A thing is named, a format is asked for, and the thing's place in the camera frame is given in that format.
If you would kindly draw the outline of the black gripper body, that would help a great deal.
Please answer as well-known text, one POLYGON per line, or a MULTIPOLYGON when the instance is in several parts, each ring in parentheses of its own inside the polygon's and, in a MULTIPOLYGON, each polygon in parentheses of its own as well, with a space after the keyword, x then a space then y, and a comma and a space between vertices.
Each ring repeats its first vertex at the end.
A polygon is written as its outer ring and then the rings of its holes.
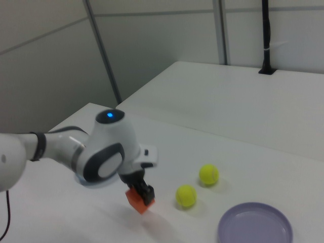
POLYGON ((145 170, 141 169, 130 174, 121 174, 120 179, 129 187, 140 188, 145 185, 144 181, 145 170))

